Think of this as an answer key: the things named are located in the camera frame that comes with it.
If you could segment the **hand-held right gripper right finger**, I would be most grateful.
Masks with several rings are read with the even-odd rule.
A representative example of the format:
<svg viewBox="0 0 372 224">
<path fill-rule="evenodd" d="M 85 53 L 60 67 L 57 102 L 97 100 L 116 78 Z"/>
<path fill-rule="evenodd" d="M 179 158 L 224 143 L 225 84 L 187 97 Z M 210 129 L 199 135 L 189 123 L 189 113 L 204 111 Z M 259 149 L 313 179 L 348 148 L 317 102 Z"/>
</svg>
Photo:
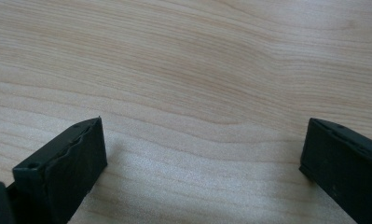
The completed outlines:
<svg viewBox="0 0 372 224">
<path fill-rule="evenodd" d="M 372 224 L 372 140 L 331 121 L 312 118 L 299 170 L 358 224 Z"/>
</svg>

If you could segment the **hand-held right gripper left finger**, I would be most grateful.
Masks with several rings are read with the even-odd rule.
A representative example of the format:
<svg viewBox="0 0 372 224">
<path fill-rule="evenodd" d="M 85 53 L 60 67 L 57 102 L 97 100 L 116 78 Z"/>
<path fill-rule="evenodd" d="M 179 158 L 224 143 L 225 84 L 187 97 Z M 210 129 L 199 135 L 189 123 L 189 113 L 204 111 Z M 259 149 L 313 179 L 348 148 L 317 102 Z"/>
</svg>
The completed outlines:
<svg viewBox="0 0 372 224">
<path fill-rule="evenodd" d="M 78 122 L 13 169 L 20 224 L 66 224 L 107 166 L 101 118 Z"/>
</svg>

